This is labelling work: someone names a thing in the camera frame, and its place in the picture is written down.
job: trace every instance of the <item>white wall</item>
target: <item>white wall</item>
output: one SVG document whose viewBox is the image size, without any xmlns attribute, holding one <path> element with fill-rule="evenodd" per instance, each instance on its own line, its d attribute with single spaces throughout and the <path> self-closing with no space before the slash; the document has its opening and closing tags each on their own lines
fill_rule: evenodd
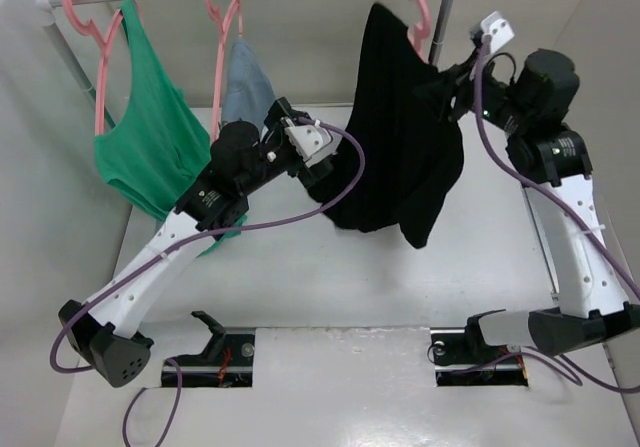
<svg viewBox="0 0 640 447">
<path fill-rule="evenodd" d="M 95 171 L 92 107 L 17 0 L 0 0 L 0 39 L 0 444 L 50 446 L 72 380 L 48 364 L 57 311 L 110 277 L 128 207 Z M 93 75 L 96 49 L 69 40 Z"/>
<path fill-rule="evenodd" d="M 582 0 L 555 46 L 577 65 L 582 84 L 569 121 L 587 141 L 596 189 L 636 279 L 640 277 L 639 13 L 640 0 Z M 619 382 L 640 384 L 640 333 L 610 344 Z M 640 432 L 640 396 L 625 400 Z"/>
</svg>

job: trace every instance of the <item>clothing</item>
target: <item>clothing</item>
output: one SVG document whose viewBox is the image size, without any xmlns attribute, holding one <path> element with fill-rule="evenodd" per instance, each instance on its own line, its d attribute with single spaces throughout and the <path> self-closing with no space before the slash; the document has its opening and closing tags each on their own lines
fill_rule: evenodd
<svg viewBox="0 0 640 447">
<path fill-rule="evenodd" d="M 162 68 L 134 2 L 123 2 L 120 9 L 131 56 L 131 95 L 120 123 L 95 137 L 96 165 L 129 202 L 164 220 L 209 162 L 209 136 Z"/>
<path fill-rule="evenodd" d="M 236 120 L 251 122 L 264 131 L 264 119 L 276 101 L 269 78 L 262 71 L 249 44 L 239 38 L 231 48 L 227 70 L 227 94 L 222 104 L 222 124 Z"/>
<path fill-rule="evenodd" d="M 439 77 L 412 48 L 407 26 L 374 4 L 346 129 L 361 143 L 366 166 L 349 195 L 325 212 L 337 227 L 372 232 L 398 223 L 413 247 L 426 245 L 464 163 L 458 125 L 440 121 L 438 102 L 427 103 L 412 92 Z M 308 190 L 317 202 L 330 201 L 353 179 L 358 155 L 350 143 L 340 143 L 333 166 Z"/>
</svg>

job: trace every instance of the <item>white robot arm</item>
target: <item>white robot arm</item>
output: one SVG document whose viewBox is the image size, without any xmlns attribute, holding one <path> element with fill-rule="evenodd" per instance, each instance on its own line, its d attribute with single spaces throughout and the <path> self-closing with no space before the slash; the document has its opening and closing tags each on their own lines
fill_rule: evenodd
<svg viewBox="0 0 640 447">
<path fill-rule="evenodd" d="M 639 328 L 640 307 L 629 303 L 610 262 L 591 242 L 604 246 L 593 200 L 593 169 L 582 137 L 563 123 L 579 87 L 573 62 L 559 52 L 539 49 L 527 57 L 517 81 L 514 72 L 506 85 L 492 76 L 495 58 L 509 55 L 501 53 L 484 64 L 481 78 L 472 81 L 471 76 L 478 75 L 473 70 L 484 36 L 492 40 L 483 49 L 493 53 L 513 35 L 497 12 L 471 34 L 478 50 L 447 72 L 455 97 L 449 114 L 459 118 L 481 95 L 478 121 L 484 118 L 507 133 L 507 153 L 515 171 L 494 161 L 523 185 L 534 226 L 547 243 L 559 297 L 553 309 L 486 312 L 470 317 L 464 329 L 436 329 L 436 364 L 483 364 L 502 355 L 498 348 L 507 346 L 558 355 Z M 429 86 L 422 90 L 428 95 Z"/>
<path fill-rule="evenodd" d="M 222 237 L 208 231 L 233 226 L 249 209 L 249 194 L 288 172 L 305 186 L 331 170 L 323 149 L 332 137 L 318 122 L 299 125 L 309 118 L 291 108 L 286 99 L 276 101 L 260 140 L 255 126 L 247 122 L 227 124 L 211 145 L 211 162 L 178 200 L 162 227 L 142 251 L 108 285 L 84 304 L 68 301 L 58 317 L 71 322 L 67 335 L 72 347 L 112 386 L 131 382 L 146 366 L 153 340 L 138 332 L 141 321 L 160 294 L 198 255 Z M 154 259 L 153 265 L 147 264 Z M 143 269 L 135 280 L 100 301 L 77 322 L 83 305 L 104 296 L 117 283 Z M 204 313 L 199 317 L 210 330 L 220 330 Z"/>
</svg>

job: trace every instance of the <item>pink hanger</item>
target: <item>pink hanger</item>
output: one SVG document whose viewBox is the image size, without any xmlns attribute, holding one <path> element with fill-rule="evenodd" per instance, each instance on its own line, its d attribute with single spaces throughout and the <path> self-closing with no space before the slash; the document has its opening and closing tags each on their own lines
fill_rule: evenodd
<svg viewBox="0 0 640 447">
<path fill-rule="evenodd" d="M 409 40 L 416 53 L 424 60 L 422 54 L 422 45 L 424 41 L 431 35 L 431 15 L 426 0 L 415 0 L 422 15 L 422 22 L 413 24 L 413 33 L 409 31 Z"/>
<path fill-rule="evenodd" d="M 204 1 L 207 6 L 209 17 L 211 17 L 211 19 L 218 26 L 218 35 L 220 36 L 220 40 L 218 40 L 218 56 L 216 62 L 215 82 L 213 85 L 213 108 L 211 114 L 211 142 L 215 142 L 219 135 L 218 123 L 220 122 L 220 97 L 222 93 L 224 50 L 227 43 L 227 36 L 229 35 L 229 28 L 231 27 L 231 22 L 233 21 L 233 16 L 236 14 L 236 12 L 238 13 L 238 36 L 242 37 L 242 4 L 240 0 L 232 0 L 229 4 L 229 7 L 227 8 L 227 13 L 224 16 L 224 19 L 221 19 L 220 8 L 213 5 L 212 0 Z"/>
<path fill-rule="evenodd" d="M 122 23 L 123 15 L 120 9 L 111 18 L 109 28 L 107 29 L 106 38 L 102 36 L 93 19 L 82 22 L 73 8 L 72 0 L 61 0 L 69 23 L 81 35 L 93 37 L 100 48 L 100 64 L 98 67 L 98 81 L 96 86 L 96 116 L 95 116 L 95 135 L 104 134 L 104 97 L 107 86 L 107 73 L 109 68 L 109 57 L 111 48 L 118 32 L 118 27 Z"/>
</svg>

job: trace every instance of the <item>black shirt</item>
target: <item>black shirt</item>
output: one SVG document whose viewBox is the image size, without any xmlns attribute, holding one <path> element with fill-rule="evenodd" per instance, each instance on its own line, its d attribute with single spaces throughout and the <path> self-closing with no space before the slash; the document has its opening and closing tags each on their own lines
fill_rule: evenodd
<svg viewBox="0 0 640 447">
<path fill-rule="evenodd" d="M 399 223 L 413 247 L 426 245 L 464 162 L 458 125 L 438 120 L 438 102 L 412 93 L 414 87 L 437 82 L 439 75 L 413 50 L 407 26 L 374 4 L 347 126 L 364 149 L 366 168 L 354 190 L 325 212 L 337 227 L 372 232 Z M 317 202 L 333 199 L 355 175 L 358 155 L 349 142 L 340 143 L 333 166 L 308 191 Z"/>
</svg>

